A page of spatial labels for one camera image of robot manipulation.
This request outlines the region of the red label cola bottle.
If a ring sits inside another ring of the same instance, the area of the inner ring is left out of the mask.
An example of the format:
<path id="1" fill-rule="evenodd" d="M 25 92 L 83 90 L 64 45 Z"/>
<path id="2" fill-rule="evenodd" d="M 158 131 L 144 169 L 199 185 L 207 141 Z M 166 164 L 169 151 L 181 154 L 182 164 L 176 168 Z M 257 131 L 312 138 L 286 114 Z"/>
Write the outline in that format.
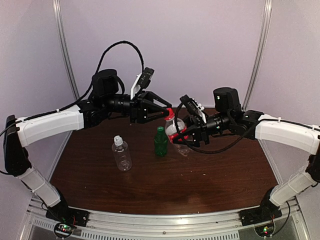
<path id="1" fill-rule="evenodd" d="M 187 157 L 190 153 L 190 149 L 188 146 L 183 144 L 175 144 L 173 143 L 173 138 L 178 136 L 176 125 L 175 125 L 175 116 L 167 116 L 164 118 L 165 120 L 165 133 L 169 138 L 170 143 L 174 146 L 174 149 L 184 157 Z"/>

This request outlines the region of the red bottle cap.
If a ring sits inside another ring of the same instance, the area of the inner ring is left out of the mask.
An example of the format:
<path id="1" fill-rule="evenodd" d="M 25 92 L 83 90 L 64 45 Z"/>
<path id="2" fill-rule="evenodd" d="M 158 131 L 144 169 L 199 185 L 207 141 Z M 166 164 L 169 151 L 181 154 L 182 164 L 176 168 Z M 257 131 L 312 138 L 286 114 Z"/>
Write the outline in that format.
<path id="1" fill-rule="evenodd" d="M 168 116 L 166 116 L 164 119 L 166 121 L 169 121 L 175 117 L 175 113 L 172 108 L 167 108 L 167 110 L 168 110 Z"/>

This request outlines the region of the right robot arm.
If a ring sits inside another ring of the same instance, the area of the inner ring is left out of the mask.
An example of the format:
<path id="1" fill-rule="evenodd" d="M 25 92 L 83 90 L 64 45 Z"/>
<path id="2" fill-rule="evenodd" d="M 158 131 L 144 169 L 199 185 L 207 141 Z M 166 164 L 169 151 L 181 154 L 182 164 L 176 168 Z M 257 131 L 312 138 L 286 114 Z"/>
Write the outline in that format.
<path id="1" fill-rule="evenodd" d="M 186 145 L 200 152 L 201 142 L 207 145 L 210 137 L 222 136 L 224 131 L 229 131 L 232 135 L 237 135 L 238 139 L 222 149 L 210 151 L 211 154 L 222 153 L 244 138 L 276 142 L 310 154 L 305 170 L 273 187 L 266 194 L 262 206 L 256 210 L 259 220 L 268 220 L 276 212 L 276 208 L 320 182 L 319 126 L 272 117 L 260 111 L 244 111 L 235 88 L 217 88 L 213 91 L 213 96 L 217 113 L 210 116 L 206 115 L 204 108 L 193 98 L 188 95 L 180 98 L 189 115 L 184 119 L 186 128 L 178 130 L 172 137 L 174 144 Z"/>

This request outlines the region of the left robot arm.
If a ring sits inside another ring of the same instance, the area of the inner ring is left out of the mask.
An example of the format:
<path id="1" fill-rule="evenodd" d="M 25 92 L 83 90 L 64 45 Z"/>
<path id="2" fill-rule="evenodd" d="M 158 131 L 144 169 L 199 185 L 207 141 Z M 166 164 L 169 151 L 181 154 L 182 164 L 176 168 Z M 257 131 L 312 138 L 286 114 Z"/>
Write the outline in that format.
<path id="1" fill-rule="evenodd" d="M 20 179 L 31 191 L 52 208 L 61 222 L 72 218 L 63 196 L 29 161 L 26 147 L 64 132 L 89 129 L 119 113 L 131 123 L 144 124 L 169 115 L 171 104 L 146 88 L 154 70 L 145 68 L 138 74 L 130 93 L 115 69 L 105 69 L 92 76 L 92 91 L 88 99 L 80 100 L 64 110 L 37 116 L 6 119 L 3 139 L 4 167 L 7 174 Z"/>

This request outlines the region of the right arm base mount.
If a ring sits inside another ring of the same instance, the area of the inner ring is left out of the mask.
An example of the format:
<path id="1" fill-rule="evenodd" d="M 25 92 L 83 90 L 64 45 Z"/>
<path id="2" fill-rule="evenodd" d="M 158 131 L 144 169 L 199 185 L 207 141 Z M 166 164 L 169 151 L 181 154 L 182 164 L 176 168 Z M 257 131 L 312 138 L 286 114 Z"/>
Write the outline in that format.
<path id="1" fill-rule="evenodd" d="M 270 222 L 274 218 L 282 216 L 281 210 L 268 206 L 258 206 L 244 209 L 239 212 L 242 226 L 256 225 L 263 222 Z"/>

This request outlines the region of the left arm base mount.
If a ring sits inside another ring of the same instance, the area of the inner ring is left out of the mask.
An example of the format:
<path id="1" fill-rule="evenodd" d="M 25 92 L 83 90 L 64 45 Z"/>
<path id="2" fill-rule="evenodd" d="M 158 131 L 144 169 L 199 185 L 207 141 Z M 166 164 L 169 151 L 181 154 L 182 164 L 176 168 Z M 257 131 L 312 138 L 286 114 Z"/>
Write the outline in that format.
<path id="1" fill-rule="evenodd" d="M 80 210 L 71 208 L 70 217 L 57 217 L 49 209 L 46 211 L 45 217 L 58 222 L 66 223 L 72 226 L 86 227 L 89 220 L 89 212 L 86 210 Z"/>

